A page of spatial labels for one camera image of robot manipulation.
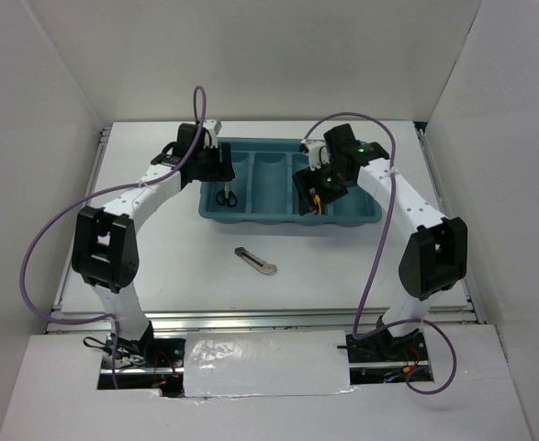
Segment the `yellow black pliers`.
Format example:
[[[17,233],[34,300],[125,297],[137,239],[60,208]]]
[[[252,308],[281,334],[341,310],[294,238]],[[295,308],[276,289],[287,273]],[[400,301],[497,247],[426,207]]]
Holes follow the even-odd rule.
[[[312,187],[309,191],[311,195],[311,200],[313,204],[313,211],[312,213],[315,215],[322,216],[324,214],[324,205],[321,201],[320,195],[317,192],[315,187]]]

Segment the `black handled scissors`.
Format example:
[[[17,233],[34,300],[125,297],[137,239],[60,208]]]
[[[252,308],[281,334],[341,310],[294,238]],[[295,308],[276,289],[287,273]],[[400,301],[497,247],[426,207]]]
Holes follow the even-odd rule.
[[[225,182],[223,188],[215,196],[216,203],[221,207],[235,208],[238,199],[231,190],[230,182]]]

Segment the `silver utility knife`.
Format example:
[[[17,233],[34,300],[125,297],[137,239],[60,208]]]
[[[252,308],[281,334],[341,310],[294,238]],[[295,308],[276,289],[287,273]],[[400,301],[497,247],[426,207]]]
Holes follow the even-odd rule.
[[[244,247],[237,247],[234,249],[234,253],[248,265],[253,267],[259,273],[272,276],[277,272],[277,267],[273,264],[269,264],[258,256],[250,253]]]

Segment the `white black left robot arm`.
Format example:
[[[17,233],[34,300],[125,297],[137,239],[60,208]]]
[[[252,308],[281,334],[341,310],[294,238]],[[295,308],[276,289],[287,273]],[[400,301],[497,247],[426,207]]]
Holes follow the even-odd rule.
[[[183,123],[139,185],[100,208],[82,208],[76,220],[72,267],[93,287],[105,312],[116,316],[113,331],[127,360],[137,367],[156,356],[152,322],[143,312],[133,279],[140,258],[137,232],[146,220],[187,184],[230,182],[235,177],[230,146],[219,143],[221,122]]]

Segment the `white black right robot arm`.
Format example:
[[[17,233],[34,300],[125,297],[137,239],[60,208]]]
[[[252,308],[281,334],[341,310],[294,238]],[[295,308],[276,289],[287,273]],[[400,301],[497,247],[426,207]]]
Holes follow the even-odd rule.
[[[299,150],[309,165],[293,175],[300,215],[325,207],[359,187],[386,212],[406,248],[399,262],[403,290],[378,319],[368,348],[388,360],[402,354],[441,293],[466,275],[467,227],[434,208],[397,171],[391,155],[377,142],[357,140],[350,125],[328,130],[323,140],[303,139]]]

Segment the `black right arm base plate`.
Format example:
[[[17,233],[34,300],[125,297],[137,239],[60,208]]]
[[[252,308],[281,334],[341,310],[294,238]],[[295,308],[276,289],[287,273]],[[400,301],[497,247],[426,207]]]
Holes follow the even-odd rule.
[[[422,331],[395,338],[388,331],[363,340],[346,335],[346,341],[336,345],[348,357],[352,368],[404,368],[427,364],[429,354]]]

